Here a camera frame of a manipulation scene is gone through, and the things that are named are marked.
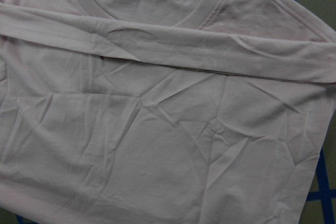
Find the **pink Snoopy t-shirt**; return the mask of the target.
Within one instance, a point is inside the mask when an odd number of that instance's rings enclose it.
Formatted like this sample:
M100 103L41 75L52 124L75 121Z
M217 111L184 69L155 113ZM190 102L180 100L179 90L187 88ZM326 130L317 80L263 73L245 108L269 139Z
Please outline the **pink Snoopy t-shirt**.
M1 0L1 207L298 223L335 31L294 0Z

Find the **blue tape line crosswise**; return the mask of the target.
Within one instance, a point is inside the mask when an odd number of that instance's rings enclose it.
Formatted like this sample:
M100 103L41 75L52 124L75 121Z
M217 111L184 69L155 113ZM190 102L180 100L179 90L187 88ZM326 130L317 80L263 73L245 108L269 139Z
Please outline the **blue tape line crosswise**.
M308 193L300 223L335 223L335 189Z

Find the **blue tape line lengthwise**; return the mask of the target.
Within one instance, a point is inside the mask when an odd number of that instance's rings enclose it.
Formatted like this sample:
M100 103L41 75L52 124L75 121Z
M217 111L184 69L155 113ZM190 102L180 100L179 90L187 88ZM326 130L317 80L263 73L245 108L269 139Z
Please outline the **blue tape line lengthwise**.
M335 28L335 0L296 0ZM335 189L335 116L320 153L310 192Z

